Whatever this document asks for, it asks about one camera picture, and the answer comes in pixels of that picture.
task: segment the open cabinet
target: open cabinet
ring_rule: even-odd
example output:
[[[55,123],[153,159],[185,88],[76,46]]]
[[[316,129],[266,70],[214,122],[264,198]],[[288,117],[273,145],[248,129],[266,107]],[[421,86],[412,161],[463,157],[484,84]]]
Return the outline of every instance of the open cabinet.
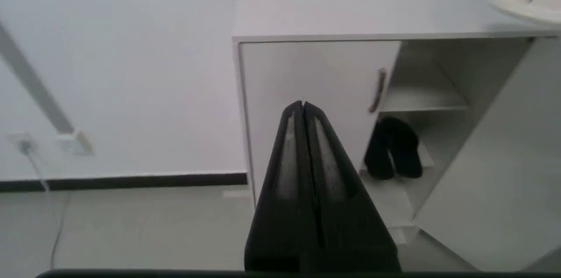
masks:
[[[561,247],[553,34],[486,0],[238,0],[233,41],[254,201],[283,109],[309,101],[326,113],[395,243],[421,229],[481,270],[525,268]],[[417,133],[421,178],[365,171],[373,128],[388,116]]]

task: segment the cabinet top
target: cabinet top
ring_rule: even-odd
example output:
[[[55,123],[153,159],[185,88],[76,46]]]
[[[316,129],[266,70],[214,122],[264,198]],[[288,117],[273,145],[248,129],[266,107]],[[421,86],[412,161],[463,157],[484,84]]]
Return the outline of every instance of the cabinet top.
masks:
[[[234,42],[553,35],[487,0],[237,0]]]

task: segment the white cable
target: white cable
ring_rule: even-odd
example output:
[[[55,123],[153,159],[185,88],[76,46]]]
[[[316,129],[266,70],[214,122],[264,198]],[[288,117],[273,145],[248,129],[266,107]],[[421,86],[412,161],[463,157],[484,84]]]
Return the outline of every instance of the white cable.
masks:
[[[51,198],[51,189],[49,188],[49,184],[46,182],[45,177],[41,173],[39,166],[37,165],[37,163],[35,163],[35,160],[31,156],[30,147],[22,146],[20,148],[20,151],[25,155],[27,160],[31,162],[33,166],[33,170],[35,170],[35,174],[37,174],[41,186],[43,186],[43,189],[45,190],[46,201],[49,206],[49,209],[51,210],[51,213],[53,214],[53,221],[56,226],[56,237],[54,238],[53,249],[51,250],[51,258],[50,258],[49,266],[51,269],[54,269],[54,257],[56,255],[57,246],[59,245],[60,234],[62,233],[62,226],[64,225],[64,219],[66,216],[68,203],[70,201],[70,194],[68,194],[67,200],[62,207],[62,212],[60,214],[60,222],[59,222],[59,219],[56,217],[56,209],[54,208],[53,205],[53,199]]]

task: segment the black baseboard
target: black baseboard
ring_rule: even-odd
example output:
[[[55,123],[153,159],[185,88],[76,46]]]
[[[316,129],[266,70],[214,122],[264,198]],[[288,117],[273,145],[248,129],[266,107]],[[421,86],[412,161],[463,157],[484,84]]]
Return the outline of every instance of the black baseboard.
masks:
[[[56,190],[129,189],[149,187],[190,187],[247,185],[246,173],[170,176],[131,176],[47,180]],[[43,191],[39,180],[0,182],[0,192]]]

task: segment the electrical cord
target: electrical cord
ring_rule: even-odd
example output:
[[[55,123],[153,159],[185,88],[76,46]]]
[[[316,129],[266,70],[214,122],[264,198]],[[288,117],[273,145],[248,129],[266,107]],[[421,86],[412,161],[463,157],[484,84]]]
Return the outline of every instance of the electrical cord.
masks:
[[[49,184],[48,184],[48,182],[46,182],[45,177],[43,176],[43,174],[41,172],[41,169],[39,168],[39,166],[37,165],[37,163],[35,162],[35,160],[32,157],[32,154],[31,154],[32,144],[29,141],[21,141],[19,143],[19,151],[23,155],[25,155],[27,160],[29,160],[29,162],[32,164],[33,170],[35,171],[35,174],[37,174],[37,176],[39,178],[39,181],[41,183],[41,186],[43,186],[43,189],[45,190],[46,201],[47,201],[49,209],[51,210],[51,213],[53,215],[54,225],[56,226],[56,237],[54,238],[53,249],[51,250],[49,267],[50,267],[50,269],[54,269],[54,259],[55,259],[55,256],[56,256],[57,247],[59,245],[60,235],[62,234],[62,226],[64,225],[64,219],[65,219],[65,216],[66,216],[68,204],[70,202],[70,194],[71,193],[68,194],[67,200],[65,200],[65,203],[62,206],[62,212],[60,214],[60,222],[59,222],[59,219],[56,217],[56,210],[54,208],[53,199],[51,197],[51,189],[49,188]]]

